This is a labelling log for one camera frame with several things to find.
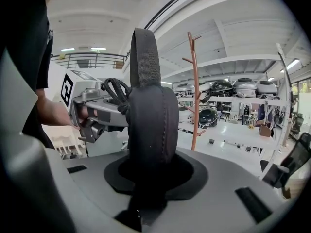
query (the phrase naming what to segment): office chair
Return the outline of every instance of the office chair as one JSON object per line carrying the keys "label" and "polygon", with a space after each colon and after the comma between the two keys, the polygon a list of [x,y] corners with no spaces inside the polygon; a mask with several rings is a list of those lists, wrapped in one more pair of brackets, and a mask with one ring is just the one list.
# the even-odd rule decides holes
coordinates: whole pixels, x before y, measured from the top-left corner
{"label": "office chair", "polygon": [[[281,165],[273,164],[263,181],[275,188],[284,188],[290,176],[300,169],[311,157],[310,149],[311,135],[302,133],[296,141],[293,150],[282,161]],[[261,160],[261,170],[268,165],[268,161]]]}
{"label": "office chair", "polygon": [[300,127],[303,121],[304,119],[302,118],[302,113],[298,113],[297,117],[295,117],[293,121],[293,127],[291,128],[291,132],[293,132],[293,134],[298,134],[300,132]]}

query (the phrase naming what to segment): black slot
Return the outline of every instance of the black slot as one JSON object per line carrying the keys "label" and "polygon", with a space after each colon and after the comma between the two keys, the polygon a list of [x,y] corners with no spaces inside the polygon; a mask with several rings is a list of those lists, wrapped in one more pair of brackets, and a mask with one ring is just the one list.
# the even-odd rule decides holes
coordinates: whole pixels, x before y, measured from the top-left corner
{"label": "black slot", "polygon": [[249,187],[239,188],[235,190],[235,193],[238,195],[256,223],[260,223],[271,215],[272,212],[269,208],[265,206]]}
{"label": "black slot", "polygon": [[69,173],[79,172],[79,171],[82,171],[84,169],[87,169],[87,167],[85,165],[79,165],[79,166],[73,166],[73,167],[67,168]]}

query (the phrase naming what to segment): wooden coat rack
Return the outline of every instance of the wooden coat rack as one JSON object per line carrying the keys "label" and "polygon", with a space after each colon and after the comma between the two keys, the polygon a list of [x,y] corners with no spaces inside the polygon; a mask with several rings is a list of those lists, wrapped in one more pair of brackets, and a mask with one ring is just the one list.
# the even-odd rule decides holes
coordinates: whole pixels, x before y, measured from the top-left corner
{"label": "wooden coat rack", "polygon": [[194,126],[193,126],[193,138],[192,138],[192,146],[191,149],[194,151],[196,138],[200,136],[203,132],[198,134],[198,127],[199,127],[199,104],[200,104],[200,96],[201,92],[199,89],[199,74],[198,74],[198,63],[196,60],[195,54],[195,40],[199,39],[201,36],[197,36],[195,38],[192,37],[191,32],[188,32],[188,39],[190,44],[190,50],[192,55],[192,60],[187,58],[182,58],[185,61],[188,61],[193,64],[193,73],[194,73],[194,86],[195,86],[195,107],[194,107]]}

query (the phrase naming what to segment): fluorescent light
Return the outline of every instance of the fluorescent light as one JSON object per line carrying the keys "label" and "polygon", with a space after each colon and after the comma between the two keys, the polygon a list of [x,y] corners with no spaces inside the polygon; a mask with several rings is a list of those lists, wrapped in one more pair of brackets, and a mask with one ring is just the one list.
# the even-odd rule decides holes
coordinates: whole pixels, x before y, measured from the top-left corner
{"label": "fluorescent light", "polygon": [[289,63],[289,65],[286,67],[286,69],[288,70],[288,69],[292,68],[292,67],[293,67],[294,65],[296,65],[299,61],[300,61],[300,60],[297,60],[297,59],[293,60],[292,62]]}
{"label": "fluorescent light", "polygon": [[61,49],[62,52],[67,52],[67,51],[74,51],[74,48],[71,49]]}
{"label": "fluorescent light", "polygon": [[106,48],[91,48],[92,50],[103,50],[106,51]]}

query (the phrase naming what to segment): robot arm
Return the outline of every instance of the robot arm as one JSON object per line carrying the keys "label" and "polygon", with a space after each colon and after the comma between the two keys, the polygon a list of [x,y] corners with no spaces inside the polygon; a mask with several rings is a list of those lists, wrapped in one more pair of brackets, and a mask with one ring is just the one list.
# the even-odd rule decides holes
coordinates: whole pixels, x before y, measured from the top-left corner
{"label": "robot arm", "polygon": [[[103,91],[102,81],[84,71],[67,70],[61,91],[63,103],[72,123],[80,127],[81,140],[94,143],[104,131],[127,127],[125,115],[118,106],[109,102],[110,95]],[[80,123],[78,112],[87,108],[89,117]]]}

